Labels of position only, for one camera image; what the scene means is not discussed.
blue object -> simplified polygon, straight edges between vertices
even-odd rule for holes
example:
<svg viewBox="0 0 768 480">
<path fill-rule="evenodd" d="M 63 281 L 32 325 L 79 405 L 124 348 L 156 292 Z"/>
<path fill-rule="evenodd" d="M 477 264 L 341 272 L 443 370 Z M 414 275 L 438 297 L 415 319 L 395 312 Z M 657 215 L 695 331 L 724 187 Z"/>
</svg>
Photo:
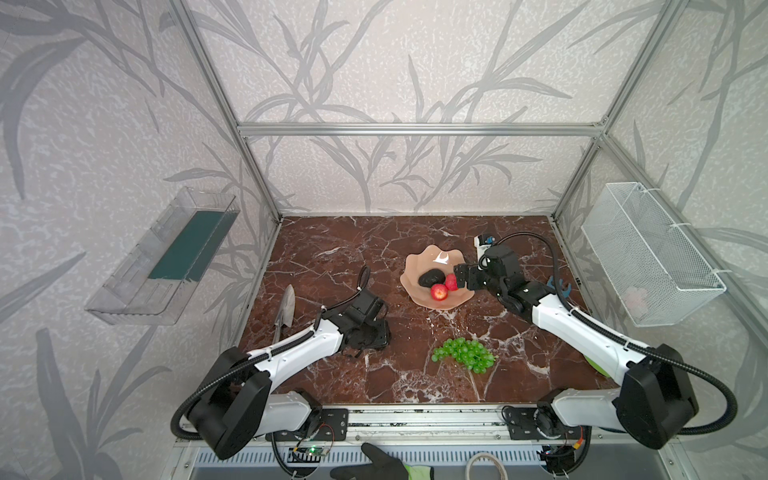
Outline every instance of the blue object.
<svg viewBox="0 0 768 480">
<path fill-rule="evenodd" d="M 549 288 L 554 289 L 554 278 L 552 277 L 552 275 L 549 276 L 549 281 L 547 282 L 547 286 Z M 560 279 L 560 290 L 562 290 L 563 296 L 565 298 L 568 298 L 568 296 L 571 295 L 571 290 L 572 290 L 571 284 L 569 283 L 568 288 L 566 288 L 563 286 L 563 279 Z"/>
</svg>

metal bracket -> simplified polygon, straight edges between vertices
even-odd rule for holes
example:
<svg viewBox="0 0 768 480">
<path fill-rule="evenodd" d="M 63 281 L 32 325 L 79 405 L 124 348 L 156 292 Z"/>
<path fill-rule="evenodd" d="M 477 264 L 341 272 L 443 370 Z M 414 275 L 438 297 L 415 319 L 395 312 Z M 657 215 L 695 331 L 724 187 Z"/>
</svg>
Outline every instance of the metal bracket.
<svg viewBox="0 0 768 480">
<path fill-rule="evenodd" d="M 346 430 L 349 426 L 349 410 L 348 409 L 323 409 L 320 412 L 320 424 L 327 424 L 333 429 L 323 427 L 317 432 L 315 440 L 330 442 L 341 442 L 346 440 Z M 277 442 L 298 442 L 301 437 L 295 432 L 274 432 L 275 440 Z"/>
</svg>

green grapes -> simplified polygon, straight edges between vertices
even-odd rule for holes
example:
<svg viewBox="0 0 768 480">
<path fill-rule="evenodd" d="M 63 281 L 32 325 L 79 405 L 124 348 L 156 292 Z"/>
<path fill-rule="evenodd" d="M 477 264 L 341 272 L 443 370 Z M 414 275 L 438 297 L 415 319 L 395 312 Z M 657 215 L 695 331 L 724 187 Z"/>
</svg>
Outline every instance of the green grapes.
<svg viewBox="0 0 768 480">
<path fill-rule="evenodd" d="M 487 372 L 497 359 L 478 340 L 463 338 L 447 339 L 442 346 L 432 351 L 433 362 L 439 362 L 448 357 L 452 357 L 469 372 L 478 375 Z"/>
</svg>

green sleeve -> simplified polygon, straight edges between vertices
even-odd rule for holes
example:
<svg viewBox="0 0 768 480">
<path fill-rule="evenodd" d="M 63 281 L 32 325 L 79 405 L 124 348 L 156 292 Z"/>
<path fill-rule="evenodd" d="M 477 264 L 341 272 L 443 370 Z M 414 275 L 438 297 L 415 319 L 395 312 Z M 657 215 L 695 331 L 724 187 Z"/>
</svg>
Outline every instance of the green sleeve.
<svg viewBox="0 0 768 480">
<path fill-rule="evenodd" d="M 408 480 L 435 480 L 435 471 L 425 465 L 406 465 Z"/>
</svg>

black glove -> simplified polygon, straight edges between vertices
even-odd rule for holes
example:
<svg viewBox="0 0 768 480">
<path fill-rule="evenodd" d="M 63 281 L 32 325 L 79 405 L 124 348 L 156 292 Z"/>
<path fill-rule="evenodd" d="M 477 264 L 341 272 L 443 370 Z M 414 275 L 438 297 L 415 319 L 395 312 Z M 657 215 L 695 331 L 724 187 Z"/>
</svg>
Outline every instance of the black glove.
<svg viewBox="0 0 768 480">
<path fill-rule="evenodd" d="M 397 458 L 390 457 L 370 443 L 362 444 L 362 453 L 371 464 L 336 467 L 331 470 L 335 480 L 408 480 L 408 470 Z"/>
</svg>

